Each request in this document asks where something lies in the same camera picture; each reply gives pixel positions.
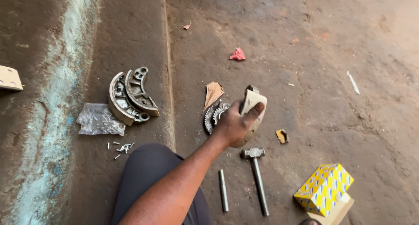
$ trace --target plastic bag of rivets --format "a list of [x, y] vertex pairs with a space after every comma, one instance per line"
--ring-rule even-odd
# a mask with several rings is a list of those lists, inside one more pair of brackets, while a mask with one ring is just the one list
[[119, 121], [107, 104], [85, 103], [76, 120], [81, 124], [79, 134], [119, 134], [124, 135], [125, 124]]

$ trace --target dry leaf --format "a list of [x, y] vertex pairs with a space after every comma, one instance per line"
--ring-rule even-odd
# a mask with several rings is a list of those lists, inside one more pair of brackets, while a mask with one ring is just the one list
[[219, 83], [212, 81], [207, 84], [207, 97], [205, 98], [205, 107], [202, 113], [223, 94], [223, 87]]
[[191, 26], [191, 21], [189, 21], [189, 25], [182, 25], [182, 27], [185, 29], [185, 30], [187, 30], [187, 29], [189, 29], [189, 27]]

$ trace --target hammer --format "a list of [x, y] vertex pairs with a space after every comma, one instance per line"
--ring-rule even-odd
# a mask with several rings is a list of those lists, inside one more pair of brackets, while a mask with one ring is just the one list
[[265, 191], [263, 190], [262, 177], [259, 171], [258, 157], [265, 156], [265, 149], [251, 148], [249, 150], [242, 150], [242, 158], [252, 158], [253, 161], [253, 174], [255, 176], [256, 186], [259, 192], [259, 200], [261, 202], [262, 213], [264, 216], [269, 216], [268, 206], [266, 205]]

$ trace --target gear teeth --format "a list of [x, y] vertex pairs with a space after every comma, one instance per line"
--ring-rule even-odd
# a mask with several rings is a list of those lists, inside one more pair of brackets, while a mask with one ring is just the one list
[[210, 106], [207, 109], [207, 112], [205, 113], [205, 117], [204, 117], [204, 123], [205, 123], [205, 129], [209, 134], [212, 134], [212, 115], [214, 114], [214, 106]]
[[219, 107], [217, 108], [217, 110], [215, 110], [214, 114], [212, 115], [212, 119], [214, 120], [214, 124], [216, 125], [218, 123], [218, 116], [226, 111], [228, 108], [230, 108], [230, 104], [223, 102], [219, 105]]

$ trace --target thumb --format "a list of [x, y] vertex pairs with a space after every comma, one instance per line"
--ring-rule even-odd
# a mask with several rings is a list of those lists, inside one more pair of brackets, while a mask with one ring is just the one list
[[244, 126], [249, 128], [264, 109], [265, 105], [259, 102], [252, 109], [250, 109], [249, 112], [244, 114], [242, 118], [242, 123], [244, 124]]

